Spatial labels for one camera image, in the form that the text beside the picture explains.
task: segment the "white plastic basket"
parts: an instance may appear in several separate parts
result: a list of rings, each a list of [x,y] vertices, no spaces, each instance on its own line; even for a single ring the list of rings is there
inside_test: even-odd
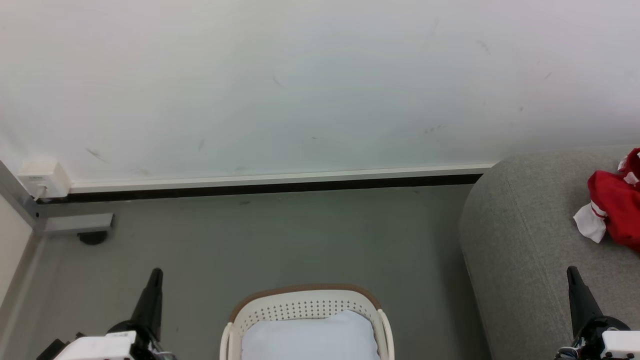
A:
[[[222,333],[220,360],[241,360],[242,338],[259,321],[322,319],[344,310],[371,322],[380,360],[394,360],[394,337],[380,303],[367,290],[349,284],[313,284],[262,291],[236,306]]]

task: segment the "power outlet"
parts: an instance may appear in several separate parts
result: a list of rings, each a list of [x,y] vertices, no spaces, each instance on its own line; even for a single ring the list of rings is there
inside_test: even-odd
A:
[[[18,172],[18,179],[33,197],[43,186],[47,190],[40,197],[65,197],[71,188],[69,176],[57,161],[29,161]]]

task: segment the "basket handle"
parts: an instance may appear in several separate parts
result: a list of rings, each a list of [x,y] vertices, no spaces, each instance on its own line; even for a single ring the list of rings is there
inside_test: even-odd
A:
[[[229,344],[229,336],[231,334],[231,326],[234,323],[230,322],[225,326],[225,330],[222,332],[222,340],[220,341],[220,360],[227,360],[227,345]]]
[[[394,348],[394,335],[391,333],[391,324],[389,323],[387,314],[385,314],[382,309],[378,309],[378,313],[380,314],[380,318],[382,318],[382,326],[385,328],[385,337],[387,339],[387,352],[389,352],[389,360],[395,360],[396,350]]]

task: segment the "white wall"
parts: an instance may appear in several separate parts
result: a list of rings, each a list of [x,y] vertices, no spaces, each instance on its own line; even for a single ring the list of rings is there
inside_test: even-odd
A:
[[[31,226],[0,196],[0,305],[30,236]]]
[[[633,143],[638,14],[636,0],[4,0],[0,160],[54,156],[90,182]]]

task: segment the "red and white garment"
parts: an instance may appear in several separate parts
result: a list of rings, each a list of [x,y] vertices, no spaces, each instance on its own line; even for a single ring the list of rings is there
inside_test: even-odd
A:
[[[591,203],[573,216],[580,234],[600,243],[604,233],[640,251],[640,148],[618,165],[620,174],[596,171],[588,181]]]

